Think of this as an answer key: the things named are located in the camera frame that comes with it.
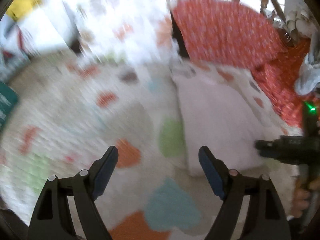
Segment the person's right hand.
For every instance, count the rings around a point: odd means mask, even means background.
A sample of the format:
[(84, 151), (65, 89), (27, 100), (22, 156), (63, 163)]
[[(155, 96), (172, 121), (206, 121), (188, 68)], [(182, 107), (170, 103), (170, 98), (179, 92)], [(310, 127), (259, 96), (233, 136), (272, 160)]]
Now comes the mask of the person's right hand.
[(303, 211), (309, 207), (311, 191), (319, 192), (319, 177), (308, 185), (307, 190), (302, 186), (301, 179), (299, 177), (296, 178), (291, 205), (291, 215), (293, 217), (300, 218)]

